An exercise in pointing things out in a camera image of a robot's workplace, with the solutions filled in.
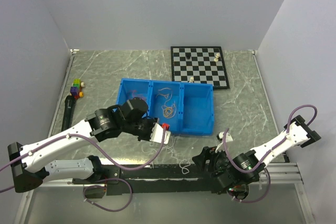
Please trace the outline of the blue three-compartment plastic bin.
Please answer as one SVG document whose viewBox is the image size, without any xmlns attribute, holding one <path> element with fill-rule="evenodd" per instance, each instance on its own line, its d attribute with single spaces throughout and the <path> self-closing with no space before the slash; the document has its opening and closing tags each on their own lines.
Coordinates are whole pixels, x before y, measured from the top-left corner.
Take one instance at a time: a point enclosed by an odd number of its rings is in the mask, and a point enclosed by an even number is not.
<svg viewBox="0 0 336 224">
<path fill-rule="evenodd" d="M 173 134 L 209 136 L 213 134 L 213 86 L 202 83 L 123 78 L 117 104 L 140 98 L 148 105 L 148 116 L 170 126 Z"/>
</svg>

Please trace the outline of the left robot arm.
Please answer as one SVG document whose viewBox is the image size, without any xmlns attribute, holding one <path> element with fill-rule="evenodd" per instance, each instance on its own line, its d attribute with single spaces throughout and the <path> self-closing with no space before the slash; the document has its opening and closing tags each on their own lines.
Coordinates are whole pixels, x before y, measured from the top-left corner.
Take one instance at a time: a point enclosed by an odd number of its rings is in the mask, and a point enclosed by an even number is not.
<svg viewBox="0 0 336 224">
<path fill-rule="evenodd" d="M 98 109 L 76 125 L 45 140 L 22 145 L 8 145 L 9 164 L 13 186 L 17 193 L 33 190 L 44 182 L 77 178 L 98 183 L 103 179 L 100 159 L 88 156 L 80 160 L 59 160 L 67 152 L 92 144 L 115 166 L 128 170 L 114 161 L 98 146 L 98 143 L 117 138 L 122 132 L 136 136 L 138 140 L 164 145 L 170 136 L 168 130 L 158 124 L 156 118 L 147 115 L 147 103 L 140 98 L 127 100 L 123 105 Z"/>
</svg>

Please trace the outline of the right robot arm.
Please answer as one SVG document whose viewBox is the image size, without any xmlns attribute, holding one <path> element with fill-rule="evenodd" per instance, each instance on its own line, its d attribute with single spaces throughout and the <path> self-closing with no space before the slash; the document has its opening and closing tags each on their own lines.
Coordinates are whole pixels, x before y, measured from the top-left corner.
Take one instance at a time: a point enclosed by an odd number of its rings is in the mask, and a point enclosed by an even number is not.
<svg viewBox="0 0 336 224">
<path fill-rule="evenodd" d="M 302 148 L 320 140 L 321 136 L 296 116 L 278 136 L 267 143 L 232 158 L 226 140 L 214 147 L 204 147 L 192 158 L 196 167 L 206 171 L 215 181 L 216 192 L 227 192 L 235 186 L 248 185 L 259 180 L 259 173 L 280 154 L 294 146 Z"/>
</svg>

